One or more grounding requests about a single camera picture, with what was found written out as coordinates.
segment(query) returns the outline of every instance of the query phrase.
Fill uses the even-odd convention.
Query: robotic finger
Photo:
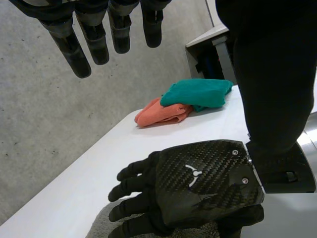
[[[108,0],[92,0],[76,3],[75,12],[84,33],[89,51],[95,64],[102,65],[109,61],[106,44],[106,32],[103,18],[108,7]]]
[[[110,0],[109,22],[113,46],[118,54],[127,53],[130,50],[130,13],[139,4],[139,0]]]
[[[49,31],[68,64],[79,78],[88,77],[91,68],[73,30],[75,2],[52,0],[10,0],[29,17],[38,19]]]
[[[163,9],[171,0],[141,0],[143,30],[147,45],[156,48],[162,41]]]

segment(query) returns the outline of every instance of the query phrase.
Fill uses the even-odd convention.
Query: towel
[[[122,200],[110,203],[104,207],[96,217],[92,224],[90,231],[86,238],[107,238],[110,232],[121,225],[125,220],[137,217],[138,215],[131,216],[129,218],[121,219],[117,222],[109,221],[109,212],[113,207],[120,204]],[[202,226],[200,229],[185,229],[176,230],[169,238],[219,238],[217,231],[217,224],[215,222],[208,223]],[[154,234],[139,235],[135,238],[159,238]]]
[[[193,105],[195,111],[205,108],[220,108],[225,104],[224,96],[231,91],[233,83],[218,79],[188,79],[173,84],[160,101],[164,107],[182,103]]]
[[[192,106],[183,104],[162,107],[159,101],[160,98],[155,98],[136,115],[134,121],[139,127],[146,127],[152,124],[179,123],[194,110]]]

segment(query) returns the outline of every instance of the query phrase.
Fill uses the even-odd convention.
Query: metal cylinder
[[[305,129],[301,136],[297,139],[306,159],[317,178],[317,112],[310,114]]]

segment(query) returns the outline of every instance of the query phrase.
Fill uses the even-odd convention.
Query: green towel
[[[205,108],[220,108],[225,104],[224,96],[231,91],[233,83],[218,79],[188,79],[173,84],[160,101],[163,107],[182,103],[193,105],[195,111]]]

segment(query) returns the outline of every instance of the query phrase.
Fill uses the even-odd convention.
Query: white cabinet
[[[218,16],[217,10],[216,10],[216,3],[215,0],[206,0],[207,6],[209,9],[209,13],[211,15],[211,20],[213,23],[213,26],[222,25],[222,22]]]

